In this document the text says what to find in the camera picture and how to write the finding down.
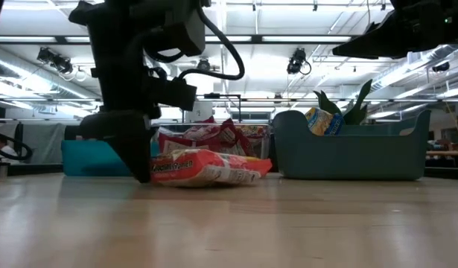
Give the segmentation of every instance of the fluorescent light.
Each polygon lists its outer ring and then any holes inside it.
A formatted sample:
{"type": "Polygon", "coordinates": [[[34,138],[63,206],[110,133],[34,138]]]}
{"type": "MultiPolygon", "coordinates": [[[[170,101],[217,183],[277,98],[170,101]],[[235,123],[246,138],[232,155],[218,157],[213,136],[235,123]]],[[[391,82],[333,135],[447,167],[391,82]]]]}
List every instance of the fluorescent light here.
{"type": "Polygon", "coordinates": [[[446,91],[442,94],[437,95],[436,97],[437,98],[449,98],[449,97],[453,97],[457,95],[458,95],[458,89],[451,89],[449,91],[446,91]]]}
{"type": "Polygon", "coordinates": [[[344,106],[348,105],[349,104],[349,101],[338,101],[336,102],[336,106],[338,106],[338,108],[343,108],[344,106]]]}
{"type": "Polygon", "coordinates": [[[401,122],[401,119],[378,119],[378,123],[392,123],[392,122],[401,122]]]}
{"type": "Polygon", "coordinates": [[[41,10],[62,10],[62,9],[75,9],[76,4],[63,4],[63,5],[11,5],[4,4],[3,10],[26,10],[26,11],[41,11],[41,10]]]}
{"type": "Polygon", "coordinates": [[[89,36],[68,36],[65,39],[67,42],[89,42],[89,36]]]}
{"type": "Polygon", "coordinates": [[[81,107],[81,104],[75,103],[74,101],[69,101],[68,103],[70,103],[72,105],[75,105],[75,106],[78,106],[78,107],[81,107]]]}
{"type": "Polygon", "coordinates": [[[12,101],[13,104],[15,104],[15,106],[17,107],[20,107],[20,108],[23,108],[23,109],[34,109],[32,106],[26,104],[26,103],[23,103],[23,102],[20,102],[20,101],[12,101]]]}
{"type": "Polygon", "coordinates": [[[61,86],[60,88],[63,89],[63,90],[66,90],[67,92],[70,92],[70,93],[72,93],[73,95],[76,95],[76,96],[78,96],[78,97],[80,97],[80,98],[82,98],[82,99],[87,99],[87,98],[88,98],[87,96],[85,96],[85,95],[83,95],[83,94],[80,94],[80,93],[76,92],[75,90],[69,89],[69,88],[67,88],[67,87],[62,87],[62,86],[61,86]]]}
{"type": "Polygon", "coordinates": [[[25,90],[14,88],[2,82],[0,82],[0,94],[10,96],[10,97],[19,97],[19,98],[22,98],[22,97],[40,98],[40,96],[32,94],[31,92],[26,92],[25,90]]]}
{"type": "Polygon", "coordinates": [[[407,108],[407,109],[403,110],[402,112],[412,112],[414,110],[417,110],[419,108],[426,107],[426,106],[427,106],[427,104],[420,104],[420,105],[416,105],[416,106],[412,106],[410,108],[407,108]]]}
{"type": "Polygon", "coordinates": [[[263,36],[264,42],[348,42],[350,36],[263,36]]]}
{"type": "Polygon", "coordinates": [[[0,36],[0,42],[57,42],[52,36],[0,36]]]}
{"type": "Polygon", "coordinates": [[[411,90],[409,90],[409,91],[406,91],[406,92],[404,92],[404,93],[401,93],[401,94],[395,96],[394,98],[405,98],[405,97],[410,97],[410,96],[412,96],[412,95],[414,95],[414,94],[417,94],[418,92],[421,92],[421,91],[422,91],[422,89],[411,89],[411,90]]]}
{"type": "MultiPolygon", "coordinates": [[[[230,42],[250,42],[252,41],[251,36],[228,36],[227,39],[230,42]]],[[[206,42],[219,42],[217,36],[206,36],[206,42]]]]}
{"type": "Polygon", "coordinates": [[[23,109],[33,109],[32,106],[26,104],[26,103],[21,103],[19,101],[13,101],[13,102],[7,102],[7,101],[2,101],[0,100],[0,103],[3,103],[3,104],[7,104],[7,105],[10,105],[10,106],[15,106],[15,107],[19,107],[19,108],[23,108],[23,109]]]}
{"type": "Polygon", "coordinates": [[[370,115],[368,118],[369,119],[383,118],[383,117],[387,117],[387,116],[394,115],[394,114],[395,114],[395,111],[378,112],[378,113],[375,113],[374,115],[370,115]]]}
{"type": "Polygon", "coordinates": [[[399,99],[399,100],[395,100],[395,102],[397,103],[403,103],[403,102],[427,102],[427,103],[430,103],[430,102],[437,102],[436,99],[399,99]]]}

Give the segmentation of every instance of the plastic packaging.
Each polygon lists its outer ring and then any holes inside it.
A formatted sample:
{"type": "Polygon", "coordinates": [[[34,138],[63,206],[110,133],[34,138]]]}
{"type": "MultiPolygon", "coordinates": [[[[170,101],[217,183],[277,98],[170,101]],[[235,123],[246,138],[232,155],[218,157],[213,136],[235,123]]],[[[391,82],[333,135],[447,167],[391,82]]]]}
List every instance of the plastic packaging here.
{"type": "Polygon", "coordinates": [[[272,167],[269,159],[233,156],[210,150],[175,150],[153,159],[151,178],[166,186],[253,185],[272,167]]]}
{"type": "Polygon", "coordinates": [[[338,135],[343,126],[341,115],[332,115],[318,108],[311,108],[305,117],[308,119],[308,128],[314,135],[338,135]]]}
{"type": "Polygon", "coordinates": [[[235,128],[232,119],[221,125],[195,126],[187,130],[182,138],[159,134],[159,147],[162,153],[183,149],[208,149],[217,153],[230,153],[237,156],[255,156],[252,145],[244,134],[235,128]]]}

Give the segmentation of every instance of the chip bag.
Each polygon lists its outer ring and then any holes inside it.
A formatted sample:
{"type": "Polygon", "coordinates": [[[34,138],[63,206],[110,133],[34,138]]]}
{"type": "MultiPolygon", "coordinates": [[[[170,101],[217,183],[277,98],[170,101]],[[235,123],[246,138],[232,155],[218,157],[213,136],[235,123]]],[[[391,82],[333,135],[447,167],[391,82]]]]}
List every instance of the chip bag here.
{"type": "Polygon", "coordinates": [[[172,187],[253,185],[272,167],[269,159],[204,149],[175,150],[151,160],[153,182],[172,187]]]}
{"type": "Polygon", "coordinates": [[[308,128],[314,135],[338,135],[344,123],[341,115],[332,115],[318,108],[311,108],[305,117],[308,119],[308,128]]]}

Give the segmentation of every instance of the cable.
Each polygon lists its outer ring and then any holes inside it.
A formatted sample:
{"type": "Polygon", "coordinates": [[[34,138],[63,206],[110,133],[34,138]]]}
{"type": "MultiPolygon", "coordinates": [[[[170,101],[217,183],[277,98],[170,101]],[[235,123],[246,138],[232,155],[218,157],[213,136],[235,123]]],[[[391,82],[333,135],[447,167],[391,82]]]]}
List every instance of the cable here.
{"type": "Polygon", "coordinates": [[[149,55],[149,57],[152,57],[154,60],[159,61],[160,63],[173,63],[176,60],[180,59],[182,56],[184,56],[184,53],[181,51],[173,56],[165,56],[160,54],[159,52],[149,52],[147,53],[147,55],[149,55]]]}
{"type": "Polygon", "coordinates": [[[239,80],[245,75],[245,66],[244,62],[240,56],[240,54],[237,52],[235,49],[234,45],[227,39],[227,36],[225,36],[218,28],[215,26],[214,23],[211,22],[211,20],[204,14],[204,10],[202,9],[202,5],[199,3],[197,6],[197,14],[200,17],[200,20],[217,36],[217,38],[223,43],[223,45],[226,46],[227,50],[229,50],[230,54],[234,57],[235,62],[237,63],[238,66],[238,74],[233,75],[233,74],[218,74],[213,71],[204,71],[200,69],[189,69],[185,70],[181,73],[179,76],[180,79],[184,78],[184,76],[188,74],[204,74],[208,75],[210,77],[216,77],[219,79],[225,79],[225,80],[239,80]]]}
{"type": "Polygon", "coordinates": [[[74,79],[74,76],[73,76],[73,77],[70,77],[70,78],[66,78],[66,77],[64,77],[63,74],[61,74],[60,72],[58,72],[58,76],[59,76],[61,79],[63,79],[64,81],[66,81],[66,82],[69,82],[69,81],[71,81],[71,80],[74,79]]]}
{"type": "Polygon", "coordinates": [[[368,6],[368,27],[371,24],[371,9],[369,8],[369,0],[366,0],[366,5],[368,6]]]}
{"type": "Polygon", "coordinates": [[[311,73],[311,70],[312,70],[311,64],[310,64],[308,61],[305,61],[305,63],[306,63],[308,66],[310,66],[310,71],[308,71],[308,73],[304,73],[304,72],[302,72],[302,70],[300,69],[300,72],[299,72],[299,73],[300,73],[300,74],[303,74],[303,75],[309,75],[309,74],[311,73]]]}
{"type": "Polygon", "coordinates": [[[23,148],[25,148],[25,150],[27,151],[27,154],[25,156],[12,156],[6,152],[3,152],[2,150],[0,150],[0,155],[5,157],[5,158],[8,158],[8,159],[12,159],[12,160],[18,160],[18,161],[22,161],[22,160],[27,160],[29,159],[30,157],[32,157],[32,155],[34,154],[32,152],[32,149],[29,148],[28,145],[24,144],[23,142],[21,141],[17,141],[16,139],[14,138],[11,138],[9,136],[6,136],[4,134],[1,134],[0,133],[0,137],[1,138],[6,138],[8,141],[12,141],[14,144],[18,144],[20,146],[22,146],[23,148]]]}
{"type": "Polygon", "coordinates": [[[455,127],[457,128],[457,132],[458,132],[458,121],[456,120],[454,114],[452,113],[451,108],[449,107],[449,104],[445,103],[445,105],[447,106],[447,110],[449,111],[449,114],[451,114],[452,120],[454,120],[455,127]]]}

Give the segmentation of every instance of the table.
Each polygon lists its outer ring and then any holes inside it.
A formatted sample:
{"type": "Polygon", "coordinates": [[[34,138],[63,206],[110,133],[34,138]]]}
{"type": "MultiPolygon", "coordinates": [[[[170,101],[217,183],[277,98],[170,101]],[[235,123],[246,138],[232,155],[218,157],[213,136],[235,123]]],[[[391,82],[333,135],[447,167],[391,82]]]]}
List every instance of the table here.
{"type": "Polygon", "coordinates": [[[458,156],[458,151],[428,151],[428,156],[458,156]]]}
{"type": "Polygon", "coordinates": [[[0,267],[458,267],[458,181],[0,182],[0,267]]]}

